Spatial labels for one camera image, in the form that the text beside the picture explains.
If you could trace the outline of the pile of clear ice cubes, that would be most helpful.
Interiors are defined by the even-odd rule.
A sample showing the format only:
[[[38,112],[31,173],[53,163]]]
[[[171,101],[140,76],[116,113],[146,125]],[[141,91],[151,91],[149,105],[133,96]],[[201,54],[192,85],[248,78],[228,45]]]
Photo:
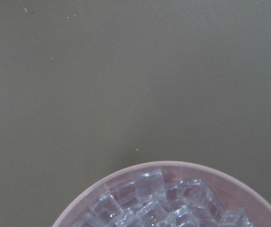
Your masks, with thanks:
[[[225,209],[201,179],[166,182],[161,170],[138,173],[102,193],[74,227],[252,227],[244,209]]]

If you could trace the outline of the pink bowl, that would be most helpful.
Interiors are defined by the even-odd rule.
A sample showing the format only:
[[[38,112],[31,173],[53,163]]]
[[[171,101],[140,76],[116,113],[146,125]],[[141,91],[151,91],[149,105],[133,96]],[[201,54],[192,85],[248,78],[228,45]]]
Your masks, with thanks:
[[[184,177],[204,180],[228,209],[244,208],[257,227],[271,227],[271,205],[246,184],[210,167],[179,161],[155,161],[130,166],[99,180],[76,197],[54,222],[55,227],[69,227],[82,216],[103,192],[128,181],[136,173],[154,169],[164,171],[166,181]]]

